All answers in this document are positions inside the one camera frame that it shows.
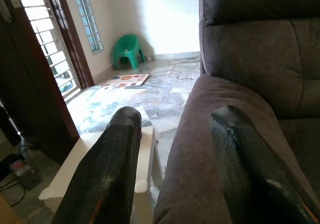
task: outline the marble floor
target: marble floor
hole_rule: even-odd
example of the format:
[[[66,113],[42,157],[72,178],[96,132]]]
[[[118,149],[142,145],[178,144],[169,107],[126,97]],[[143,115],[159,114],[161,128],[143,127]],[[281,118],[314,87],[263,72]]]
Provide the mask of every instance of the marble floor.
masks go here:
[[[166,170],[171,144],[191,89],[200,75],[198,58],[157,60],[140,64],[136,70],[113,75],[150,74],[142,86],[86,89],[67,104],[79,133],[103,131],[112,115],[131,106],[142,114],[142,125],[155,128],[159,156]]]
[[[136,108],[142,114],[142,125],[153,125],[155,128],[160,161],[165,171],[180,117],[200,75],[199,63],[198,58],[158,60],[140,64],[137,70],[127,67],[128,69],[114,71],[112,75],[147,73],[150,76],[139,87],[93,86],[69,101],[67,107],[80,134],[103,131],[112,115],[121,107]],[[12,147],[0,131],[0,150],[2,160],[10,153],[18,153],[19,147]],[[13,209],[27,224],[49,224],[53,214],[38,200],[38,196],[50,184],[60,167],[39,150],[27,150],[23,155],[39,171],[42,183],[33,190],[26,191],[25,198]],[[0,187],[12,179],[11,174],[0,182]],[[9,204],[17,202],[22,194],[21,185],[1,191]]]

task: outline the fabric upholstery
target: fabric upholstery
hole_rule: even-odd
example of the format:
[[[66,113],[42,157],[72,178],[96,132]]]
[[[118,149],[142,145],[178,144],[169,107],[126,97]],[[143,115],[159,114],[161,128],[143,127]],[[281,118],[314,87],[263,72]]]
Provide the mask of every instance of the fabric upholstery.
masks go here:
[[[270,147],[317,202],[271,107],[256,92],[203,74],[196,81],[174,138],[154,211],[157,224],[231,224],[210,133],[210,114],[225,105],[247,113]]]
[[[200,0],[203,69],[279,118],[320,117],[320,0]]]
[[[320,118],[280,120],[299,166],[320,199]]]

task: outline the window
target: window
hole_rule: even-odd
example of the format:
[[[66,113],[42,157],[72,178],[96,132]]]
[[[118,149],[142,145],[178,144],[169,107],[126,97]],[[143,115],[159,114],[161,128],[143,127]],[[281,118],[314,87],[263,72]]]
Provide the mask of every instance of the window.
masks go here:
[[[82,23],[84,24],[84,30],[87,34],[89,44],[92,53],[102,50],[102,43],[100,40],[100,35],[98,28],[96,26],[96,21],[94,18],[94,13],[92,11],[90,0],[75,0],[81,15]]]

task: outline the green plastic chair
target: green plastic chair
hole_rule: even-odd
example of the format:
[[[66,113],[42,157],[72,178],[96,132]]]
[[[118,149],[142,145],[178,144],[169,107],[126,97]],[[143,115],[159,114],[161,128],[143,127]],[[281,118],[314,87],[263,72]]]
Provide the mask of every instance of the green plastic chair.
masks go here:
[[[124,57],[128,58],[133,69],[139,68],[139,62],[137,58],[138,52],[140,53],[142,62],[145,61],[144,53],[139,44],[138,37],[133,34],[128,34],[121,37],[114,46],[113,49],[113,69],[118,70],[119,59]]]

